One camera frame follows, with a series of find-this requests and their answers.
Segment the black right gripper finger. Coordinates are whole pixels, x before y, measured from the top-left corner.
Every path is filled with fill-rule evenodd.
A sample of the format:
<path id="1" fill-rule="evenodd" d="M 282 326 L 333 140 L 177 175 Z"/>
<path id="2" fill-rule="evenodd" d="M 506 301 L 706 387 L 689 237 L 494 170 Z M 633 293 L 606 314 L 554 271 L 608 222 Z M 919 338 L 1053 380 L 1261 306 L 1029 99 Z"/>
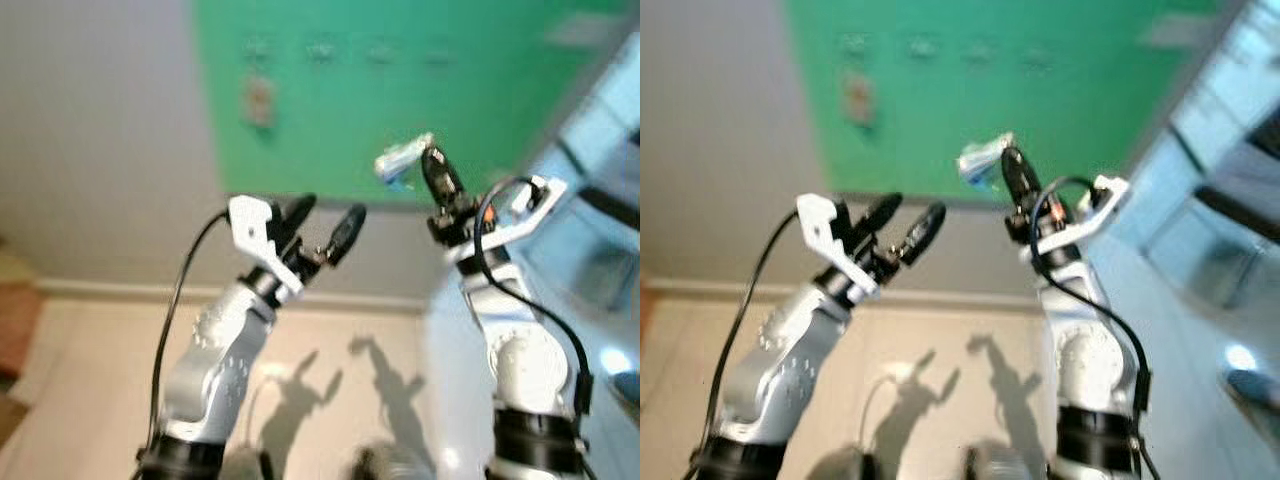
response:
<path id="1" fill-rule="evenodd" d="M 1027 197 L 1034 197 L 1041 192 L 1041 180 L 1036 169 L 1027 160 L 1024 152 L 1016 147 L 1009 147 L 1009 195 L 1012 202 L 1023 202 Z"/>
<path id="2" fill-rule="evenodd" d="M 428 146 L 421 154 L 421 169 L 433 201 L 440 206 L 448 205 L 452 198 L 452 166 L 444 151 Z"/>
<path id="3" fill-rule="evenodd" d="M 431 197 L 435 202 L 453 202 L 466 193 L 460 174 L 451 164 L 447 154 L 438 146 L 431 146 Z"/>
<path id="4" fill-rule="evenodd" d="M 1000 166 L 1010 200 L 1015 205 L 1023 205 L 1025 197 L 1030 195 L 1030 177 L 1023 151 L 1016 146 L 1005 147 L 1000 154 Z"/>

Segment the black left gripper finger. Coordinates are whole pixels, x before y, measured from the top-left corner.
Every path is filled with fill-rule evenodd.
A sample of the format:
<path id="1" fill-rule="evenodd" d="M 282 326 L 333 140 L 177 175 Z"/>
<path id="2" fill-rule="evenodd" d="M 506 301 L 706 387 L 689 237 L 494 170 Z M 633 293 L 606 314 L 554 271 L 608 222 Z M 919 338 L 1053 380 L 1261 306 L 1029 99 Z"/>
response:
<path id="1" fill-rule="evenodd" d="M 279 236 L 296 236 L 317 202 L 315 193 L 305 193 L 291 200 L 282 210 L 278 223 Z"/>
<path id="2" fill-rule="evenodd" d="M 334 225 L 330 238 L 325 244 L 325 264 L 328 266 L 337 266 L 355 247 L 366 218 L 367 207 L 364 204 L 355 204 Z"/>
<path id="3" fill-rule="evenodd" d="M 941 202 L 927 206 L 905 236 L 905 264 L 914 265 L 929 248 L 945 223 L 947 209 Z"/>
<path id="4" fill-rule="evenodd" d="M 893 218 L 901 202 L 902 193 L 900 192 L 879 196 L 855 223 L 855 232 L 859 236 L 873 236 Z"/>

